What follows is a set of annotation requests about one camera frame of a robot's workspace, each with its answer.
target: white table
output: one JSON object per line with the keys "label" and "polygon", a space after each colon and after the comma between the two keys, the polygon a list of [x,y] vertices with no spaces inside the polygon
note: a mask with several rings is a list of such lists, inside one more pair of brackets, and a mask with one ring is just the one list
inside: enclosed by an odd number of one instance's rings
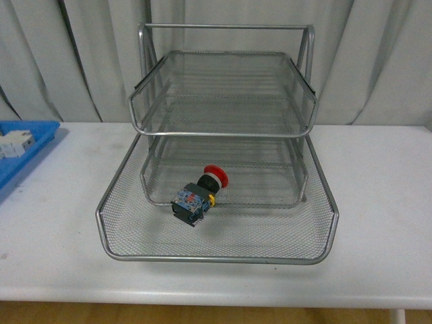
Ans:
{"label": "white table", "polygon": [[95,209],[135,136],[62,124],[0,191],[0,300],[432,308],[432,133],[315,126],[340,210],[318,265],[134,263],[109,258]]}

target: tray handle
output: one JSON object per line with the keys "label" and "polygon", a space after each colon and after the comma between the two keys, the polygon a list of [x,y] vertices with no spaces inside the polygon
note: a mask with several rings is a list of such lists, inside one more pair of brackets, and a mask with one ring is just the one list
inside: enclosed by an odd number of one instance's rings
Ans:
{"label": "tray handle", "polygon": [[306,68],[304,78],[310,84],[312,73],[313,47],[315,29],[313,25],[218,25],[218,24],[154,24],[141,23],[138,27],[138,46],[140,49],[141,74],[144,78],[156,64],[155,45],[151,33],[152,28],[194,28],[194,29],[261,29],[261,30],[303,30],[298,51],[296,66],[302,68],[304,52],[306,52]]}

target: yellow ring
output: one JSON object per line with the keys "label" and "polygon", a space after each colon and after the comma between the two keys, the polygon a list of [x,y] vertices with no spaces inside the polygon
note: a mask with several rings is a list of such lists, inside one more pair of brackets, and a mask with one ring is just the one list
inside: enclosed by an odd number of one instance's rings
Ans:
{"label": "yellow ring", "polygon": [[210,201],[210,207],[216,205],[215,197],[212,194],[209,195],[209,201]]}

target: mesh bottom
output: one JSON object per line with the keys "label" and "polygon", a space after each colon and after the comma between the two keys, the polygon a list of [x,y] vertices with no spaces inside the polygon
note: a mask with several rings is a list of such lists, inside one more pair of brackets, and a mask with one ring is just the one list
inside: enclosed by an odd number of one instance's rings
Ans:
{"label": "mesh bottom", "polygon": [[140,172],[148,138],[141,136],[133,147],[99,210],[101,235],[118,259],[240,257],[250,258],[243,261],[250,263],[277,258],[280,263],[300,259],[307,264],[333,240],[337,213],[307,145],[305,201],[291,209],[216,206],[196,227],[176,219],[171,207],[156,207],[146,199]]}
{"label": "mesh bottom", "polygon": [[255,129],[288,135],[304,131],[289,98],[170,95],[159,105],[165,109],[160,108],[152,120],[158,132],[249,134]]}

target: wire mesh desk organizer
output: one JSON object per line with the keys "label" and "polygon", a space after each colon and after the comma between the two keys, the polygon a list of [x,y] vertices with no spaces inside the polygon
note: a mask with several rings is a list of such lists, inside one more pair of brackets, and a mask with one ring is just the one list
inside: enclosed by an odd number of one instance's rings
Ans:
{"label": "wire mesh desk organizer", "polygon": [[[185,50],[156,62],[153,28],[302,30],[302,40],[296,63],[281,52]],[[339,214],[308,136],[318,108],[313,27],[142,24],[138,34],[143,79],[129,98],[138,134],[97,209],[107,254],[321,262]],[[208,164],[225,170],[229,186],[191,227],[173,216],[171,200]]]}

